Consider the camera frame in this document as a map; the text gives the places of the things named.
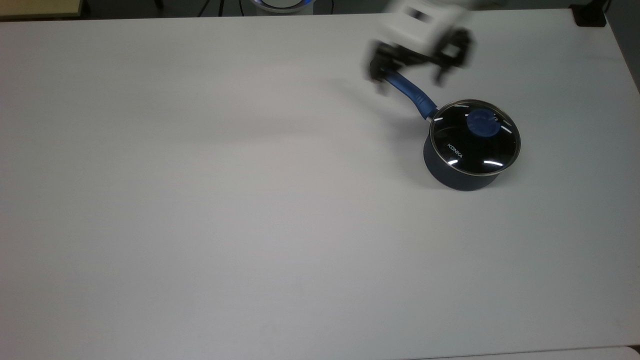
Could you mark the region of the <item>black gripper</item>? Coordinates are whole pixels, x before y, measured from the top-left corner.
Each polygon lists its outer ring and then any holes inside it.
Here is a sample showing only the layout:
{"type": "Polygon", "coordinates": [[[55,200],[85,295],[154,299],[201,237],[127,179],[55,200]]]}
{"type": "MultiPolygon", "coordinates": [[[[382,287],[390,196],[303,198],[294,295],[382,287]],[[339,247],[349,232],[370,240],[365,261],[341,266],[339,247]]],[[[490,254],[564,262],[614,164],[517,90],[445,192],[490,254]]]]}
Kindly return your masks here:
{"type": "Polygon", "coordinates": [[[396,62],[405,66],[432,63],[438,66],[435,84],[442,87],[450,71],[466,66],[472,47],[473,37],[469,30],[450,30],[435,43],[434,49],[424,51],[409,50],[407,46],[378,41],[368,64],[369,79],[378,94],[386,95],[387,76],[396,70],[396,62]]]}

